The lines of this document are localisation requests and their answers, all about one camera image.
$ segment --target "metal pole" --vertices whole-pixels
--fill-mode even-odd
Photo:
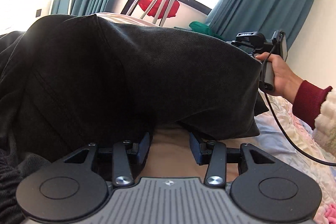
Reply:
[[[53,4],[54,4],[54,0],[51,0],[51,2],[50,2],[50,8],[49,8],[49,14],[48,15],[51,15],[51,11],[53,9]]]
[[[163,24],[165,24],[165,21],[166,21],[166,19],[167,19],[168,13],[170,12],[170,9],[171,9],[171,7],[173,6],[174,1],[175,1],[175,0],[170,0],[170,1],[169,1],[168,6],[167,6],[167,10],[166,10],[165,14],[163,15],[163,18],[162,18],[162,20],[161,20],[161,22],[160,22],[160,27],[162,27]]]
[[[140,19],[143,19],[148,12],[152,9],[152,7],[154,6],[154,4],[157,2],[157,0],[152,0],[152,2],[149,4],[149,6],[147,7],[146,11],[142,14],[142,16],[140,17]]]
[[[153,22],[152,22],[153,24],[156,24],[165,3],[166,3],[166,0],[162,0],[162,2],[160,3],[160,6],[159,6],[159,8],[156,12],[156,15],[155,15],[154,19],[153,19]]]
[[[72,0],[69,0],[68,15],[71,15],[71,4],[72,4]]]

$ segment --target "black cable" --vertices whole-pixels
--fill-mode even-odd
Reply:
[[[263,61],[263,63],[262,63],[263,65],[264,65],[264,63],[266,63],[266,62],[268,61],[268,58],[269,58],[270,55],[272,54],[274,48],[275,48],[275,46],[274,46],[274,47],[272,48],[272,50],[270,51],[268,57]],[[265,75],[262,74],[262,77],[263,77],[263,79],[262,79],[263,82],[265,82]],[[277,116],[276,116],[276,114],[275,114],[275,112],[274,112],[272,106],[271,106],[271,103],[270,103],[270,101],[269,101],[269,99],[268,99],[268,95],[266,94],[266,92],[264,92],[264,93],[265,93],[266,100],[267,100],[267,102],[268,102],[269,108],[270,108],[270,110],[271,110],[271,112],[272,112],[272,114],[273,114],[273,117],[274,117],[276,123],[278,124],[278,126],[279,126],[281,132],[283,133],[283,135],[285,135],[285,137],[286,137],[286,139],[289,141],[289,143],[290,143],[290,144],[291,144],[297,151],[299,151],[302,155],[306,156],[308,159],[310,159],[310,160],[312,160],[312,161],[314,161],[314,162],[317,162],[317,163],[319,163],[319,164],[323,164],[323,165],[328,165],[328,166],[333,166],[333,167],[335,167],[335,166],[336,166],[336,163],[335,163],[335,162],[328,162],[328,161],[324,161],[324,160],[319,160],[319,159],[317,159],[317,158],[315,158],[315,157],[309,155],[308,153],[304,152],[303,150],[301,150],[300,148],[297,147],[297,145],[296,145],[296,144],[291,140],[291,138],[287,135],[286,131],[282,128],[282,126],[281,126],[281,124],[280,124],[280,122],[279,122],[279,120],[278,120],[278,118],[277,118]]]

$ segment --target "small display screen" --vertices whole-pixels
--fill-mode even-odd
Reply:
[[[283,60],[286,61],[286,59],[287,59],[287,41],[286,41],[286,35],[285,34],[282,35],[281,47],[282,47]]]

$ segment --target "hand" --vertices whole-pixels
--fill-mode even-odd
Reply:
[[[255,58],[263,61],[268,57],[268,55],[268,52],[264,52],[263,54],[256,55]],[[282,96],[293,104],[296,93],[303,80],[293,73],[279,55],[271,54],[268,61],[272,62],[274,71],[274,91],[268,92],[268,94],[273,96]]]

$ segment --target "black fabric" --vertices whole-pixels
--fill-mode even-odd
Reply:
[[[86,143],[138,142],[176,121],[217,140],[256,136],[268,111],[260,63],[194,32],[51,15],[0,48],[1,223],[22,220],[23,177]]]

